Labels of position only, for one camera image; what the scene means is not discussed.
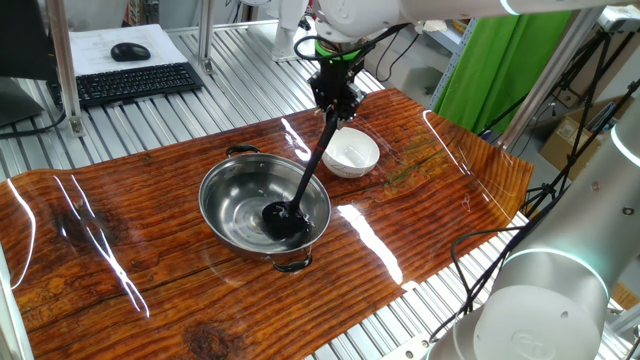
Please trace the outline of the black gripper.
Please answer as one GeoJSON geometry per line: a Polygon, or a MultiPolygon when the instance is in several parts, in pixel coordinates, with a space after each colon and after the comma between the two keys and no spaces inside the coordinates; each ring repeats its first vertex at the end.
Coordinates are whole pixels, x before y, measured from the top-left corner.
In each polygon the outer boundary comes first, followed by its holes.
{"type": "Polygon", "coordinates": [[[337,121],[351,121],[365,98],[354,83],[363,67],[362,60],[321,60],[319,70],[308,80],[316,104],[314,114],[325,115],[337,104],[337,121]]]}

